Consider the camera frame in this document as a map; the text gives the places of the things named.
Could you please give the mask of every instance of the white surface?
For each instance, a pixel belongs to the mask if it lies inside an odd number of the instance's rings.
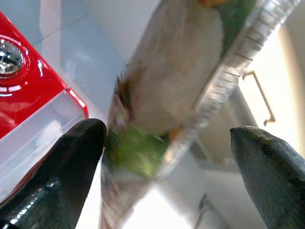
[[[86,0],[107,39],[128,62],[160,0]]]

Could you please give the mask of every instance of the red lid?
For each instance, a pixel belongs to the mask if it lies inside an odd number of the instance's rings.
[[[0,138],[64,90],[66,83],[0,12],[0,40],[19,48],[22,66],[0,77]]]

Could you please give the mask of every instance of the packaged food item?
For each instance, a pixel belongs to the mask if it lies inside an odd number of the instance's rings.
[[[102,161],[102,224],[167,175],[299,0],[162,0],[119,78]]]

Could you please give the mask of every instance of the clear plastic container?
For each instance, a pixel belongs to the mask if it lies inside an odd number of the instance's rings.
[[[68,91],[47,102],[0,139],[0,202],[53,146],[58,138],[86,118]]]
[[[175,168],[197,133],[208,126],[234,91],[238,78],[268,36],[299,1],[161,1],[116,87],[102,161],[103,228],[124,224],[151,184]],[[198,2],[207,8],[201,12]],[[200,21],[195,15],[210,17]],[[197,54],[202,48],[196,40],[198,34],[206,55]],[[213,45],[216,57],[209,49]],[[201,63],[208,70],[200,69]],[[192,69],[206,71],[201,77]],[[201,91],[198,96],[189,96],[192,100],[185,100],[188,92],[198,90],[198,85],[189,85],[194,75],[198,79],[193,83],[199,84]]]

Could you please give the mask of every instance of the metal handle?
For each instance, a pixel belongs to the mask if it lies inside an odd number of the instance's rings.
[[[255,81],[256,81],[256,84],[257,84],[257,86],[258,86],[258,89],[259,89],[259,91],[261,92],[261,95],[262,95],[262,97],[263,97],[263,100],[264,100],[264,102],[265,102],[265,104],[266,104],[266,107],[267,107],[267,109],[268,109],[268,111],[269,111],[269,114],[270,114],[270,118],[269,118],[269,119],[266,119],[266,120],[264,121],[264,126],[266,126],[267,123],[274,123],[274,122],[276,121],[275,115],[273,114],[273,112],[272,112],[272,110],[271,110],[271,106],[270,106],[270,104],[268,103],[268,100],[267,100],[267,98],[266,98],[266,96],[265,96],[265,94],[264,94],[264,92],[263,92],[262,86],[261,86],[261,84],[259,83],[258,78],[257,78],[255,72],[254,72],[254,71],[251,71],[251,72],[248,72],[248,73],[244,74],[244,75],[243,75],[243,80],[244,80],[245,77],[248,76],[248,75],[252,75],[252,76],[254,77],[254,79],[255,79]]]

